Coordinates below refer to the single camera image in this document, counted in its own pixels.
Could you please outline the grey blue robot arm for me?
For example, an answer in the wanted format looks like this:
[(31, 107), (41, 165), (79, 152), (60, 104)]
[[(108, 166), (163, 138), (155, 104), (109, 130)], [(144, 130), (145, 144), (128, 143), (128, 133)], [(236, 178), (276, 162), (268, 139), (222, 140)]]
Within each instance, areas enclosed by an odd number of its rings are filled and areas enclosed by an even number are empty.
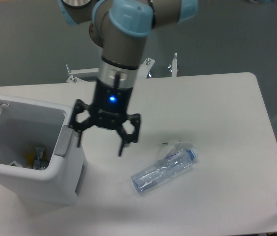
[(69, 121), (79, 138), (92, 126), (114, 130), (121, 148), (139, 140), (140, 114), (127, 112), (147, 38), (155, 28), (192, 18), (196, 0), (60, 0), (66, 22), (90, 24), (102, 48), (91, 104), (77, 99)]

